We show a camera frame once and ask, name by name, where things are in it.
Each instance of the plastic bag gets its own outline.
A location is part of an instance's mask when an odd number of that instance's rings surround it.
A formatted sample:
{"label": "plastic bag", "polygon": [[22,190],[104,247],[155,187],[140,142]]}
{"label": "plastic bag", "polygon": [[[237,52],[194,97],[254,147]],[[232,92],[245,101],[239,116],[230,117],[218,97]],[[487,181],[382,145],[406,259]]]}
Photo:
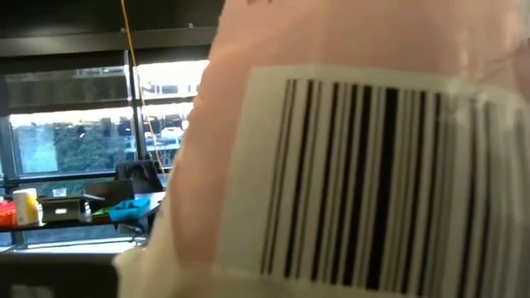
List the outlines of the plastic bag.
{"label": "plastic bag", "polygon": [[227,0],[120,296],[530,296],[523,39],[514,0]]}

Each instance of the yellow cable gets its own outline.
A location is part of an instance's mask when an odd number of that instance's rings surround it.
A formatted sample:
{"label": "yellow cable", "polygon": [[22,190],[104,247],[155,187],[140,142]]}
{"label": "yellow cable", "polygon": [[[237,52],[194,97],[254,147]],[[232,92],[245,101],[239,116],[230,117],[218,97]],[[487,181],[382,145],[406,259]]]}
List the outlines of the yellow cable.
{"label": "yellow cable", "polygon": [[[142,102],[142,107],[145,107],[146,103],[145,103],[145,101],[143,99],[142,83],[140,82],[140,75],[138,74],[138,69],[137,69],[137,64],[136,64],[136,55],[134,54],[134,47],[133,47],[133,37],[131,36],[131,30],[130,30],[130,27],[129,27],[129,20],[128,20],[128,16],[127,16],[127,8],[125,7],[125,1],[126,0],[121,0],[123,21],[125,22],[125,34],[127,36],[127,43],[128,43],[129,50],[131,51],[132,68],[134,69],[133,73],[134,73],[134,76],[136,77],[136,81],[138,83],[138,87],[139,87],[139,91],[140,91],[139,92],[140,101]],[[160,154],[158,153],[157,137],[155,136],[155,132],[152,129],[151,119],[150,118],[147,119],[147,124],[149,125],[149,131],[151,132],[153,145],[155,146],[155,156],[157,158],[158,164],[160,165],[160,167],[162,169],[162,176],[164,177],[164,181],[167,181],[166,172],[164,171],[164,166],[162,164],[162,161],[161,161],[161,158],[160,158]]]}

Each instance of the orange object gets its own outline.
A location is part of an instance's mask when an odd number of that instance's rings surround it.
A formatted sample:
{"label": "orange object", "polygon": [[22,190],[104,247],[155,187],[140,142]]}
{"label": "orange object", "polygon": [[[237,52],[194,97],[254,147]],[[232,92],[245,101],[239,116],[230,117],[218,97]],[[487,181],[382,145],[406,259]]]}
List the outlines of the orange object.
{"label": "orange object", "polygon": [[17,211],[15,210],[15,203],[1,203],[0,204],[0,226],[15,226],[17,225]]}

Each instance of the barcode label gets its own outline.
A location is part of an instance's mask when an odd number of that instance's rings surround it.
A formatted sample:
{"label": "barcode label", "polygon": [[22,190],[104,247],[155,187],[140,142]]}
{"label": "barcode label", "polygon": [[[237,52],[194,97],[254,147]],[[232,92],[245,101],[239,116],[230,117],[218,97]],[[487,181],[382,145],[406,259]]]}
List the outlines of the barcode label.
{"label": "barcode label", "polygon": [[275,81],[249,83],[222,265],[421,297],[530,296],[522,104]]}

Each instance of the barcode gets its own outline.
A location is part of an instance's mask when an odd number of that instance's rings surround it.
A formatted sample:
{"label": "barcode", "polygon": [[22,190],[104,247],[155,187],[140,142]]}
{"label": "barcode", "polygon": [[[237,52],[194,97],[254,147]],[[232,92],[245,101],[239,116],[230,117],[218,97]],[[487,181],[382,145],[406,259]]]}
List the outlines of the barcode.
{"label": "barcode", "polygon": [[421,297],[530,296],[525,110],[318,79],[289,79],[282,93],[263,275]]}

